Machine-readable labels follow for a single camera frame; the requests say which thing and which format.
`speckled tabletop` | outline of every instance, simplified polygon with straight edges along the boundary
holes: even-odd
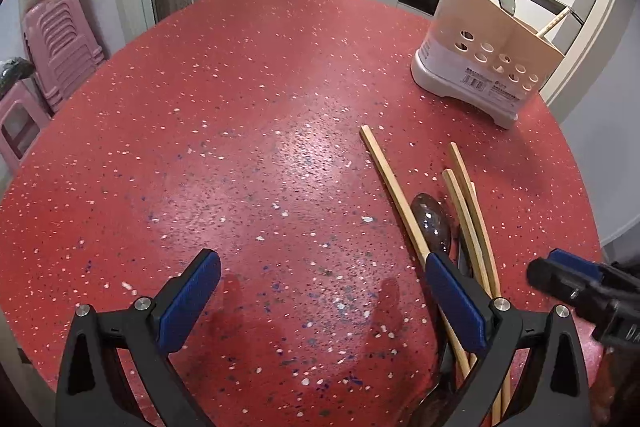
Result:
[[[447,209],[457,142],[505,296],[550,309],[527,262],[599,252],[575,161],[538,98],[504,131],[416,86],[428,24],[370,0],[201,0],[101,67],[0,206],[0,306],[44,378],[78,303],[124,308],[209,247],[223,279],[172,361],[214,422],[396,425],[431,384],[433,303],[361,124],[407,197]]]

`wooden chopstick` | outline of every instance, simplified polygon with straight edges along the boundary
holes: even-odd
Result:
[[[382,149],[380,149],[380,145],[378,145],[378,142],[373,136],[373,133],[371,132],[368,125],[363,125],[360,128],[360,135],[362,136],[367,149],[369,149],[371,156],[373,156],[374,163],[378,168],[378,172],[380,173],[380,175],[382,175],[382,179],[385,181],[386,188],[388,188],[389,192],[391,192],[391,197],[396,204],[396,209],[398,210],[400,217],[402,217],[404,227],[409,234],[409,237],[411,238],[411,242],[414,245],[415,252],[418,254],[418,259],[420,260],[422,269],[424,269],[424,265],[427,261],[427,256],[430,254],[430,251],[427,247],[427,242],[422,236],[422,232],[420,231],[418,222],[415,220],[414,213],[412,213],[411,207],[404,197],[404,192],[402,192],[402,188],[400,188],[394,172],[391,170],[389,163],[386,161],[385,155],[382,152]],[[460,366],[460,371],[466,378],[466,375],[469,374],[469,362],[466,358],[465,350],[463,349],[462,344],[460,344],[455,331],[453,330],[453,328],[451,328],[447,317],[441,309],[440,314],[442,315],[442,319],[447,330],[449,342],[451,343],[451,347],[453,348],[456,360],[458,362],[458,365]]]
[[[562,10],[558,15],[556,15],[553,19],[551,19],[551,22],[549,24],[547,24],[544,28],[542,28],[538,33],[536,33],[537,37],[544,37],[546,34],[548,34],[553,28],[555,28],[557,25],[559,25],[559,23],[562,22],[562,19],[564,19],[567,15],[569,15],[569,13],[571,13],[571,8],[569,8],[568,6]]]
[[[449,144],[449,152],[453,161],[453,171],[455,177],[460,180],[462,184],[462,193],[465,198],[466,204],[473,220],[473,226],[478,234],[480,248],[482,251],[482,257],[484,259],[484,265],[486,267],[486,273],[488,276],[489,286],[483,286],[487,294],[492,298],[498,298],[502,296],[502,290],[500,288],[500,278],[498,277],[498,270],[495,266],[494,250],[491,247],[491,241],[489,240],[489,233],[486,229],[484,217],[482,217],[482,210],[478,203],[478,195],[476,194],[476,187],[469,178],[468,171],[466,170],[465,163],[460,154],[460,150],[456,143]],[[502,383],[502,403],[501,412],[504,415],[509,401],[511,399],[511,375],[508,373],[504,382]]]
[[[406,231],[411,238],[411,242],[414,245],[415,253],[418,254],[418,259],[420,260],[422,269],[424,269],[424,263],[426,262],[427,256],[430,251],[429,247],[427,246],[427,242],[422,236],[422,232],[420,231],[418,222],[415,220],[414,213],[412,213],[411,207],[404,197],[402,188],[400,188],[394,172],[391,170],[389,163],[386,161],[385,155],[382,152],[382,149],[380,149],[380,145],[378,145],[378,142],[373,136],[373,133],[371,132],[368,125],[363,125],[360,128],[360,135],[362,136],[367,149],[369,149],[371,156],[373,156],[373,161],[378,168],[378,172],[380,173],[380,175],[382,175],[382,179],[385,181],[386,188],[388,188],[389,192],[391,192],[391,197],[396,204],[396,208],[398,209],[400,217],[402,217],[404,227],[406,228]]]
[[[486,268],[484,267],[484,261],[482,260],[482,250],[478,241],[478,235],[474,228],[469,209],[466,206],[465,198],[460,190],[460,185],[456,179],[455,174],[451,169],[446,169],[442,173],[444,181],[449,191],[449,196],[453,202],[453,206],[456,208],[458,214],[458,220],[460,221],[460,228],[462,229],[462,235],[465,237],[466,247],[469,250],[469,261],[474,270],[474,277],[480,283],[482,288],[486,289],[489,286],[489,279],[487,279]]]

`metal screw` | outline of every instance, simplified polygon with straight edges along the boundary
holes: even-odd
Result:
[[[494,306],[497,310],[500,310],[501,312],[505,312],[511,308],[511,303],[503,297],[498,297],[494,301]]]
[[[138,311],[143,312],[151,306],[151,299],[149,297],[141,297],[136,302],[133,303],[133,306]]]
[[[91,311],[91,306],[89,306],[89,304],[80,304],[78,308],[76,308],[76,315],[78,317],[84,317],[90,311]]]
[[[568,317],[569,308],[567,308],[566,306],[562,306],[562,304],[560,304],[559,306],[556,306],[556,313],[562,318]]]

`plastic chair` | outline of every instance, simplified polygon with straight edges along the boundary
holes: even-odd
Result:
[[[104,61],[79,0],[43,0],[22,19],[36,82],[54,112]]]
[[[0,155],[2,155],[2,158],[4,158],[5,163],[14,176],[20,168],[20,162],[23,158],[27,157],[31,147],[33,147],[35,143],[34,139],[24,154],[20,154],[17,149],[17,144],[15,143],[20,140],[11,140],[8,132],[5,132],[4,124],[7,117],[9,117],[11,111],[19,105],[27,111],[31,120],[33,120],[40,130],[44,129],[50,121],[49,115],[21,80],[18,80],[14,87],[0,100]],[[20,134],[28,128],[30,128],[30,126],[26,126]]]

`blue gripper pad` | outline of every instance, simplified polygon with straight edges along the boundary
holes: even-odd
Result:
[[[187,275],[188,279],[182,282],[174,300],[160,317],[158,347],[162,352],[174,353],[182,348],[213,290],[216,289],[220,273],[220,257],[216,252],[209,250],[195,271],[190,276]]]
[[[486,349],[484,320],[476,306],[436,255],[427,256],[424,271],[431,293],[462,347],[469,353],[482,353]]]
[[[571,270],[580,272],[582,275],[586,275],[589,279],[596,281],[602,280],[602,272],[596,263],[585,261],[577,255],[560,250],[559,248],[549,252],[548,260],[561,264]]]

